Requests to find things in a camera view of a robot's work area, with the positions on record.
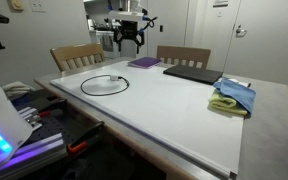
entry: light switch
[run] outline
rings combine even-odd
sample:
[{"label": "light switch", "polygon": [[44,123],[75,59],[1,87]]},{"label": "light switch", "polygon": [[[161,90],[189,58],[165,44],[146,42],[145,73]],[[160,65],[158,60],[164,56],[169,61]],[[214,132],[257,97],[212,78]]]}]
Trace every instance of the light switch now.
[{"label": "light switch", "polygon": [[23,11],[24,6],[22,0],[10,0],[11,6],[16,11]]},{"label": "light switch", "polygon": [[45,12],[43,0],[29,0],[33,12]]}]

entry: door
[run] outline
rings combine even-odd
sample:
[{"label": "door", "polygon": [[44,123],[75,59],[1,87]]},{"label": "door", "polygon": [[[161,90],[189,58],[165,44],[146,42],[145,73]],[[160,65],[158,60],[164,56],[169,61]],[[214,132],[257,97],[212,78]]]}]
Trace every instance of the door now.
[{"label": "door", "polygon": [[241,0],[224,72],[288,85],[288,1]]},{"label": "door", "polygon": [[158,16],[148,28],[148,56],[156,57],[158,45],[184,46],[190,0],[148,0],[149,17]]}]

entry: laptop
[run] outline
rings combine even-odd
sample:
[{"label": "laptop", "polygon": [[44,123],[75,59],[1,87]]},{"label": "laptop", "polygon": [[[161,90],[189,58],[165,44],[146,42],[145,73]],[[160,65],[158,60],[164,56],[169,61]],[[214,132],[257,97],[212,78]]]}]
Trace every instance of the laptop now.
[{"label": "laptop", "polygon": [[177,65],[168,68],[165,71],[163,71],[163,73],[210,85],[214,84],[223,75],[223,72],[219,71],[212,71],[182,65]]}]

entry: wooden chair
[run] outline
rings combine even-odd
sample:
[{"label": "wooden chair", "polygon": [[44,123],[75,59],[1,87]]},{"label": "wooden chair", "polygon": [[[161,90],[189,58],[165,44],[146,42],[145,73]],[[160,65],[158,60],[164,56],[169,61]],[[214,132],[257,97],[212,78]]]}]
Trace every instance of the wooden chair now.
[{"label": "wooden chair", "polygon": [[60,71],[88,66],[105,60],[101,44],[66,46],[50,51]]},{"label": "wooden chair", "polygon": [[206,69],[210,54],[211,50],[209,49],[174,46],[157,47],[157,59],[161,59],[164,63],[180,64],[201,69]]}]

